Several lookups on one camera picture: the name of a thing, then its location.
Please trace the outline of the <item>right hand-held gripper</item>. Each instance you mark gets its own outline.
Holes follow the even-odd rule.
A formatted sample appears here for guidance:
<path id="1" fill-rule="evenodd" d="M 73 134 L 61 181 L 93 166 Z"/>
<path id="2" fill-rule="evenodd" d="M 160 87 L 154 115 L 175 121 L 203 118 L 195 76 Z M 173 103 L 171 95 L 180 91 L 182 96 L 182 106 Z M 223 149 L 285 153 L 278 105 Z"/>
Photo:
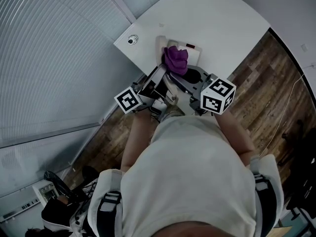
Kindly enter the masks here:
<path id="1" fill-rule="evenodd" d="M 226 79 L 208 77 L 201 67 L 188 65 L 187 76 L 170 72 L 172 82 L 183 92 L 192 95 L 190 107 L 200 116 L 206 112 L 222 115 L 233 102 L 237 87 Z M 196 90 L 193 86 L 202 82 Z"/>

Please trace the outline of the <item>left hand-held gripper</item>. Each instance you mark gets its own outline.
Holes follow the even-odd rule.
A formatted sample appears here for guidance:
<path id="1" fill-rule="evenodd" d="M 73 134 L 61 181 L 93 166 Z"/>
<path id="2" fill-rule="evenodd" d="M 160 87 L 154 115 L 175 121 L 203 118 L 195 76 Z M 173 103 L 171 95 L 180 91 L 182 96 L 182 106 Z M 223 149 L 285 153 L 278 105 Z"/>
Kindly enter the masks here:
<path id="1" fill-rule="evenodd" d="M 156 67 L 146 80 L 134 82 L 115 96 L 115 101 L 125 114 L 149 110 L 156 120 L 161 120 L 167 109 L 167 87 L 161 81 L 167 68 L 164 64 Z"/>

